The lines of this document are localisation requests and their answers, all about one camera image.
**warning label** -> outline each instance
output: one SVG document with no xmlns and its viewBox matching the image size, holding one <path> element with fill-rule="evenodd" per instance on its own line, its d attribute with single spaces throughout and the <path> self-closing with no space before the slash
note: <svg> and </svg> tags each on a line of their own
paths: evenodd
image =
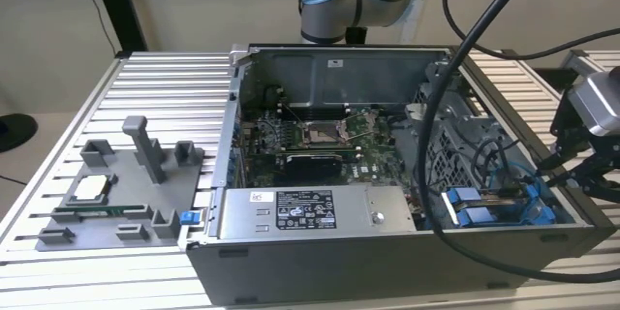
<svg viewBox="0 0 620 310">
<path fill-rule="evenodd" d="M 335 228 L 330 190 L 277 192 L 275 212 L 279 230 Z"/>
</svg>

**gray plastic post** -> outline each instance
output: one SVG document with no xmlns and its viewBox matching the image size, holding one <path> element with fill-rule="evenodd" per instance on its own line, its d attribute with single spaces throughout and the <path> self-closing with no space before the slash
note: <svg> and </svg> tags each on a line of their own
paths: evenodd
<svg viewBox="0 0 620 310">
<path fill-rule="evenodd" d="M 79 155 L 87 167 L 107 167 L 103 155 L 113 154 L 114 151 L 105 139 L 89 140 L 81 148 Z"/>
<path fill-rule="evenodd" d="M 161 154 L 153 148 L 146 134 L 146 118 L 141 115 L 130 115 L 122 123 L 122 132 L 133 138 L 135 144 L 139 164 L 143 165 L 150 181 L 161 183 L 165 181 L 165 172 L 161 169 Z"/>
<path fill-rule="evenodd" d="M 174 146 L 174 158 L 178 167 L 194 166 L 199 163 L 199 158 L 195 154 L 195 148 L 191 141 L 178 141 Z"/>
<path fill-rule="evenodd" d="M 175 239 L 181 230 L 181 222 L 175 210 L 171 210 L 167 220 L 163 220 L 161 212 L 154 211 L 150 227 L 159 239 Z"/>
<path fill-rule="evenodd" d="M 118 224 L 115 236 L 122 241 L 147 240 L 147 231 L 142 224 Z"/>
</svg>

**slotted aluminum surface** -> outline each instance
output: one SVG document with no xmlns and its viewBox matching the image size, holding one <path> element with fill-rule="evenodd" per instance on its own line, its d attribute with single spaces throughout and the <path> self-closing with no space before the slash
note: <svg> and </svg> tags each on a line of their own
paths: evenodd
<svg viewBox="0 0 620 310">
<path fill-rule="evenodd" d="M 551 105 L 557 103 L 553 91 L 519 63 L 495 62 L 479 54 L 471 54 L 471 58 L 517 111 L 529 118 L 539 138 L 547 139 Z M 7 218 L 1 222 L 0 231 L 7 229 L 0 244 L 0 307 L 210 307 L 189 261 L 178 248 L 38 253 L 33 250 L 35 240 L 31 236 L 47 223 L 46 215 L 69 187 L 79 167 L 78 149 L 85 140 L 105 138 L 114 148 L 129 147 L 127 139 L 118 132 L 123 115 L 129 114 L 150 117 L 147 131 L 163 140 L 163 146 L 178 139 L 191 139 L 206 150 L 194 206 L 206 205 L 227 79 L 226 54 L 133 54 L 127 60 L 113 64 L 91 100 L 62 135 L 55 148 L 58 154 L 42 164 L 34 175 L 39 180 L 34 178 L 29 183 Z M 620 206 L 601 201 L 598 204 L 614 223 L 620 224 Z M 598 272 L 617 267 L 618 237 L 614 235 L 582 258 L 555 261 L 547 269 L 554 272 Z M 274 306 L 269 309 L 611 309 L 611 304 L 618 302 L 618 288 L 617 282 L 557 285 L 530 281 L 517 290 Z"/>
</svg>

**blue clip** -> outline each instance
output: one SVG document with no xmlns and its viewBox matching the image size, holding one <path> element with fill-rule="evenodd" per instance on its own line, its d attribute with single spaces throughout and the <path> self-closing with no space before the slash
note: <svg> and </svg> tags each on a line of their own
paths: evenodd
<svg viewBox="0 0 620 310">
<path fill-rule="evenodd" d="M 461 227 L 494 223 L 494 217 L 485 207 L 463 208 L 457 212 L 455 218 Z"/>
<path fill-rule="evenodd" d="M 543 206 L 539 209 L 538 216 L 531 220 L 533 225 L 550 225 L 554 223 L 554 213 L 550 208 Z"/>
<path fill-rule="evenodd" d="M 199 212 L 185 211 L 181 213 L 181 225 L 199 224 Z"/>
</svg>

